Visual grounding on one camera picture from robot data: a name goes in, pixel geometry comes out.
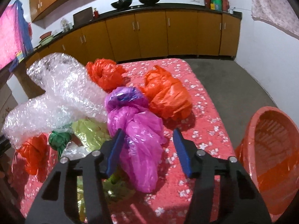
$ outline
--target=silver bolt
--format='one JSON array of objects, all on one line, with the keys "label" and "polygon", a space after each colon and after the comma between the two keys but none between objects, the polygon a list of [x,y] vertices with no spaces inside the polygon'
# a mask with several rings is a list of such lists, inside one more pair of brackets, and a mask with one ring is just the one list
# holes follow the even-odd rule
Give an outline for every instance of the silver bolt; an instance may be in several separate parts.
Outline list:
[{"label": "silver bolt", "polygon": [[237,159],[236,157],[234,157],[234,156],[231,156],[231,157],[229,158],[229,161],[230,161],[230,162],[237,162],[238,159]]},{"label": "silver bolt", "polygon": [[199,156],[204,156],[205,151],[204,150],[197,150],[196,154],[199,155]]},{"label": "silver bolt", "polygon": [[61,162],[61,163],[67,163],[67,162],[68,162],[68,158],[67,158],[67,157],[62,157],[62,158],[60,159],[60,162]]},{"label": "silver bolt", "polygon": [[95,150],[92,152],[93,156],[99,156],[101,154],[101,152],[99,150]]}]

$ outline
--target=gray floor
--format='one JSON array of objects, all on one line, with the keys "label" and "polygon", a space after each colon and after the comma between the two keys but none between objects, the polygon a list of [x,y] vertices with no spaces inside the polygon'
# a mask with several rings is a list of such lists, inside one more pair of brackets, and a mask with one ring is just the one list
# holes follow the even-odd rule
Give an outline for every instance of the gray floor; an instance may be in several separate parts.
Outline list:
[{"label": "gray floor", "polygon": [[251,116],[274,102],[263,88],[236,62],[185,59],[206,88],[236,148]]}]

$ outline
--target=red floral tablecloth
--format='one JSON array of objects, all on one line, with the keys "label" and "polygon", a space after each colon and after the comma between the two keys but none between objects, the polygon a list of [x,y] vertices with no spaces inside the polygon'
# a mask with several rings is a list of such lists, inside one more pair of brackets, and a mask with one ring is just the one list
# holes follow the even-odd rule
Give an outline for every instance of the red floral tablecloth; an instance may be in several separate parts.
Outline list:
[{"label": "red floral tablecloth", "polygon": [[[164,122],[164,135],[169,141],[162,145],[164,152],[158,169],[157,188],[151,194],[137,192],[132,198],[112,205],[110,209],[114,224],[184,222],[192,197],[194,180],[186,178],[182,172],[172,141],[172,131],[176,126],[181,129],[184,138],[194,141],[198,148],[211,155],[223,159],[234,155],[231,142],[213,102],[185,61],[163,59],[122,64],[128,71],[124,75],[127,86],[142,84],[144,75],[156,64],[170,71],[172,76],[180,79],[188,89],[193,100],[192,114],[181,122]],[[49,150],[46,170],[41,170],[37,176],[28,176],[24,170],[24,160],[20,156],[15,156],[13,186],[20,195],[19,207],[25,216],[42,185],[40,181],[43,181],[51,171],[55,162],[55,152]],[[215,182],[212,220],[215,220],[218,214],[219,178],[216,177]]]}]

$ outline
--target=orange plastic basket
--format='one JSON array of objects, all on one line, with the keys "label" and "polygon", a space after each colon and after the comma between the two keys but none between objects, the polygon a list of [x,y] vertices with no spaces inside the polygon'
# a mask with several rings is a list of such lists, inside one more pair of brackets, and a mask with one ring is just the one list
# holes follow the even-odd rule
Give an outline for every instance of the orange plastic basket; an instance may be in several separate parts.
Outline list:
[{"label": "orange plastic basket", "polygon": [[263,107],[250,119],[235,152],[276,221],[299,189],[298,128],[284,112]]}]

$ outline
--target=countertop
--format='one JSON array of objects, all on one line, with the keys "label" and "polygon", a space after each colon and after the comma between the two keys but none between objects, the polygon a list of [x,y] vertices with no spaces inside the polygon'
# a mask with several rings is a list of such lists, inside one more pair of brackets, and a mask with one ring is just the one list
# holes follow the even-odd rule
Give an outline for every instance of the countertop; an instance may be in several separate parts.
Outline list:
[{"label": "countertop", "polygon": [[39,51],[43,50],[44,48],[48,47],[49,45],[51,45],[52,43],[54,43],[58,39],[60,39],[63,36],[67,35],[68,33],[71,33],[71,32],[73,32],[77,29],[80,29],[80,28],[86,26],[86,25],[96,23],[96,22],[99,22],[101,20],[112,18],[112,17],[118,16],[118,15],[127,14],[127,13],[135,13],[135,12],[139,12],[139,11],[154,11],[154,10],[163,10],[163,9],[198,10],[198,11],[204,11],[204,12],[209,12],[209,13],[228,14],[230,16],[242,19],[242,13],[241,12],[234,12],[234,14],[230,14],[230,13],[227,13],[227,12],[211,10],[211,9],[206,8],[205,6],[202,6],[202,5],[186,4],[186,3],[157,3],[155,6],[136,5],[136,6],[128,7],[126,9],[120,9],[120,10],[115,9],[115,10],[112,10],[112,11],[109,11],[109,12],[106,12],[106,13],[101,13],[99,18],[94,19],[94,20],[92,20],[88,23],[82,24],[81,26],[75,27],[75,28],[71,29],[68,32],[61,33],[61,34],[57,35],[48,44],[46,44],[44,46],[41,46],[37,50],[35,50],[32,53],[28,54],[26,56],[26,58],[24,60],[22,60],[22,63],[26,62],[27,59],[30,58],[36,52],[39,52]]}]

